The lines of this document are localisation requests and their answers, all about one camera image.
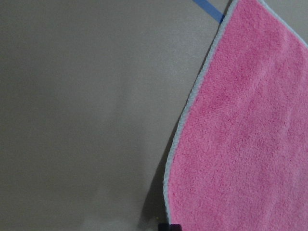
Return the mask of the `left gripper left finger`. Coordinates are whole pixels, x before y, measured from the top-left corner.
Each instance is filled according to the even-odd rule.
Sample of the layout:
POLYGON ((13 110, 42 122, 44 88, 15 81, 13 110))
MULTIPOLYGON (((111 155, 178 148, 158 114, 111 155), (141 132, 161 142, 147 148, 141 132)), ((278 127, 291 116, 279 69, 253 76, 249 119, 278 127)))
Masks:
POLYGON ((158 224, 158 231, 170 231, 170 225, 167 223, 158 224))

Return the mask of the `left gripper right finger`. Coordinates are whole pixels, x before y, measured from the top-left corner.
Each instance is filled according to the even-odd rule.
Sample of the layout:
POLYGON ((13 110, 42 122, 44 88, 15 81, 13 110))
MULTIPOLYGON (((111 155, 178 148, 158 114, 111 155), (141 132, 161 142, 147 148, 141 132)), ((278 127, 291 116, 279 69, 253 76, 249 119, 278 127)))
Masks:
POLYGON ((180 224, 170 224, 169 230, 170 231, 182 231, 182 227, 180 224))

